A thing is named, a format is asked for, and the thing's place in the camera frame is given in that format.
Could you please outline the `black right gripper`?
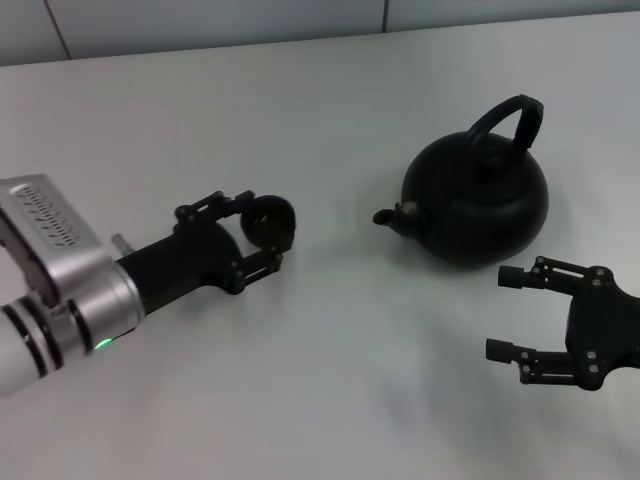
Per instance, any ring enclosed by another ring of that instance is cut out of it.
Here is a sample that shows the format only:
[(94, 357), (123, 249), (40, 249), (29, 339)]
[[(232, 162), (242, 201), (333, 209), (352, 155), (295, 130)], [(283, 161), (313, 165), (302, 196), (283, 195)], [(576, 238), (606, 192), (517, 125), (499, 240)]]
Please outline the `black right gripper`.
[(522, 384), (578, 386), (596, 391), (617, 369), (640, 370), (640, 298), (625, 293), (610, 269), (538, 256), (528, 271), (501, 266), (498, 285), (572, 297), (565, 334), (570, 355), (486, 340), (486, 359), (515, 363)]

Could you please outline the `black round teapot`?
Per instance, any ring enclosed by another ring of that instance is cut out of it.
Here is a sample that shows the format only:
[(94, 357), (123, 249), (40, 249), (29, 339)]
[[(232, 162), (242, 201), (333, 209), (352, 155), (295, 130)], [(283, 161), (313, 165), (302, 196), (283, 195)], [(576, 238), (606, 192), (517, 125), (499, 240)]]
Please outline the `black round teapot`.
[(468, 130), (426, 146), (409, 165), (399, 201), (372, 221), (462, 268), (510, 258), (539, 234), (549, 210), (545, 175), (530, 149), (543, 104), (513, 96)]

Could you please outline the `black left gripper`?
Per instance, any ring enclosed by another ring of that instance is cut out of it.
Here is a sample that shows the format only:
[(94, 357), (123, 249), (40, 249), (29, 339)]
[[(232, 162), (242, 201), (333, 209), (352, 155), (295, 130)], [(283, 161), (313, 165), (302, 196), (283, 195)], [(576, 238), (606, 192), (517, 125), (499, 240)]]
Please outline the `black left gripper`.
[(278, 272), (283, 254), (275, 247), (242, 257), (233, 237), (216, 221), (243, 212), (255, 199), (247, 190), (234, 198), (222, 191), (174, 211), (178, 222), (207, 222), (176, 227), (174, 233), (117, 261), (138, 290), (143, 308), (159, 310), (201, 287), (237, 295)]

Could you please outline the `small black teacup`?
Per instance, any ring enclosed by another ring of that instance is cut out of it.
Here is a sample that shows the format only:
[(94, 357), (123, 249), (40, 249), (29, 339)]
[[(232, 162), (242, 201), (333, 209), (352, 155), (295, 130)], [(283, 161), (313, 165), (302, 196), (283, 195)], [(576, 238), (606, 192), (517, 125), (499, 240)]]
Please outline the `small black teacup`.
[(283, 253), (291, 249), (295, 238), (295, 211), (282, 197), (255, 197), (242, 211), (240, 225), (255, 247)]

